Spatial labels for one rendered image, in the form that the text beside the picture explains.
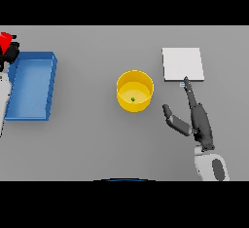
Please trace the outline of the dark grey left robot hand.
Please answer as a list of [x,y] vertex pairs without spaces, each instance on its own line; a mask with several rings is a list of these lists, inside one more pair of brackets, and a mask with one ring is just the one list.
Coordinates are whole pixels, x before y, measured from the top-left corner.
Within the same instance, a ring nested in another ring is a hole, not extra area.
[[13,64],[19,55],[19,42],[12,42],[10,47],[3,51],[0,45],[0,72],[4,70],[4,63]]

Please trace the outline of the pale square metallic scale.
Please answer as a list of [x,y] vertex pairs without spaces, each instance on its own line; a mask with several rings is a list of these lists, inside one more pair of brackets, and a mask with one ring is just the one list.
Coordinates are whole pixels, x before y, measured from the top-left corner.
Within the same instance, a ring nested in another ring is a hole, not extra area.
[[204,73],[199,48],[162,48],[163,77],[165,81],[203,82]]

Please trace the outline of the red beaker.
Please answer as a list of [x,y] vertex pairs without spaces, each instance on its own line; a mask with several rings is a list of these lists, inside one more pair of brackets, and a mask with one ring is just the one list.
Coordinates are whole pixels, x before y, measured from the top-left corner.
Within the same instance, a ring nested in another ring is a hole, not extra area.
[[0,32],[0,48],[2,50],[2,54],[5,54],[6,51],[10,48],[10,45],[17,36],[5,31]]

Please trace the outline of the blue tray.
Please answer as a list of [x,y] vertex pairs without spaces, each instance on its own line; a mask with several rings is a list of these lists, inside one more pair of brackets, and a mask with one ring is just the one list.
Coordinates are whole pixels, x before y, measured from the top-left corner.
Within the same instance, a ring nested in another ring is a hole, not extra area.
[[6,121],[48,121],[57,59],[54,52],[20,52],[8,68],[12,84]]

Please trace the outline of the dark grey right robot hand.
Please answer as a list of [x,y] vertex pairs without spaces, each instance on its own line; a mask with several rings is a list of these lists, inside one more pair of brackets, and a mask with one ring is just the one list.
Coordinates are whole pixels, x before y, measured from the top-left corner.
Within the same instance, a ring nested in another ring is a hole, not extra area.
[[184,78],[184,84],[192,123],[189,125],[175,116],[167,104],[162,106],[165,122],[170,128],[184,136],[193,135],[194,140],[200,144],[202,152],[214,150],[215,145],[208,115],[203,105],[196,101],[195,93],[188,77]]

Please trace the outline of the yellow bowl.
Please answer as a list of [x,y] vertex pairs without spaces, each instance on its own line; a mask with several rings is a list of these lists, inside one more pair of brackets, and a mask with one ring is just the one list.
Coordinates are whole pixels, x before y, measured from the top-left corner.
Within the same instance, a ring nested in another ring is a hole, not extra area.
[[154,82],[145,72],[129,70],[117,80],[117,102],[122,109],[131,113],[144,111],[151,103]]

